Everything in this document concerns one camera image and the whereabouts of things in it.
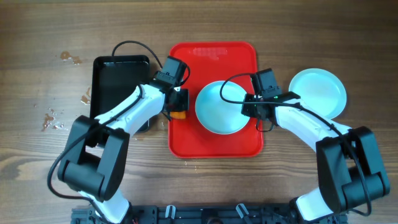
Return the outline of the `green orange sponge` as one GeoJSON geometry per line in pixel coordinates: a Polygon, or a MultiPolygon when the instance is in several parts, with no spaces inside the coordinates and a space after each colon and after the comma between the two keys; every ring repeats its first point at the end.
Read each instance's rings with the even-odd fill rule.
{"type": "Polygon", "coordinates": [[[171,111],[170,117],[172,119],[186,119],[187,114],[186,111],[171,111]]]}

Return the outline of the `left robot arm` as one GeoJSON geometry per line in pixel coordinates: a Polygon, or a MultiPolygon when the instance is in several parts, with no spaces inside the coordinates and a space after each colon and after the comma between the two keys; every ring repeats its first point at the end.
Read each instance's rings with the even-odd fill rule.
{"type": "Polygon", "coordinates": [[[186,111],[189,93],[182,85],[189,66],[167,57],[164,66],[146,84],[138,84],[120,104],[95,118],[78,117],[64,151],[49,170],[86,200],[90,207],[74,212],[77,223],[135,223],[131,203],[121,185],[131,136],[151,117],[164,112],[186,111]]]}

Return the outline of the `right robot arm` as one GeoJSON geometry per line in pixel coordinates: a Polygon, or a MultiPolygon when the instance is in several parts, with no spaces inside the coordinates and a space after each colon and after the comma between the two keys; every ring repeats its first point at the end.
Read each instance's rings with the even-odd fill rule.
{"type": "Polygon", "coordinates": [[[293,201],[297,220],[315,222],[343,212],[372,212],[372,201],[390,192],[390,183],[374,133],[350,128],[316,114],[294,92],[282,93],[271,69],[250,75],[254,92],[242,113],[287,129],[316,153],[318,187],[293,201]]]}

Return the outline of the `light blue plate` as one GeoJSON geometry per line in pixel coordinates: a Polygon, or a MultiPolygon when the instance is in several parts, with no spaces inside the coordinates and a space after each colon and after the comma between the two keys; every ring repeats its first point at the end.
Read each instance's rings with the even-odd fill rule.
{"type": "Polygon", "coordinates": [[[339,116],[347,103],[346,89],[340,79],[320,68],[298,72],[289,84],[289,91],[298,94],[311,109],[329,119],[339,116]]]}
{"type": "Polygon", "coordinates": [[[200,124],[215,134],[233,134],[243,129],[250,118],[241,113],[242,105],[228,103],[220,97],[224,81],[205,86],[195,102],[195,113],[200,124]]]}

